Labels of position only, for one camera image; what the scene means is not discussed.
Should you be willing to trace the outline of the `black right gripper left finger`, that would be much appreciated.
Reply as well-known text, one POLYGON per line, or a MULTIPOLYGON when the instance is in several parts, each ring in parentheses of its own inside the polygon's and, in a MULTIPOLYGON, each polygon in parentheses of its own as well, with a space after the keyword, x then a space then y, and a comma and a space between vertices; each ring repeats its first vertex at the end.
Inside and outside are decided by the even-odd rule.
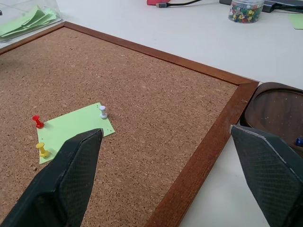
POLYGON ((94 185, 101 128, 66 140, 30 182, 2 227, 79 227, 94 185))

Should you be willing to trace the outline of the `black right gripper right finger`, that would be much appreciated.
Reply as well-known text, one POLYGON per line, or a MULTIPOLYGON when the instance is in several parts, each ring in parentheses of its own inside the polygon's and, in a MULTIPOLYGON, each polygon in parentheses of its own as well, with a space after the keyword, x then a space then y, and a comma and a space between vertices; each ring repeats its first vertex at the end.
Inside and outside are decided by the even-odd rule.
POLYGON ((247 185, 271 227, 303 225, 303 159, 280 137, 231 126, 247 185))

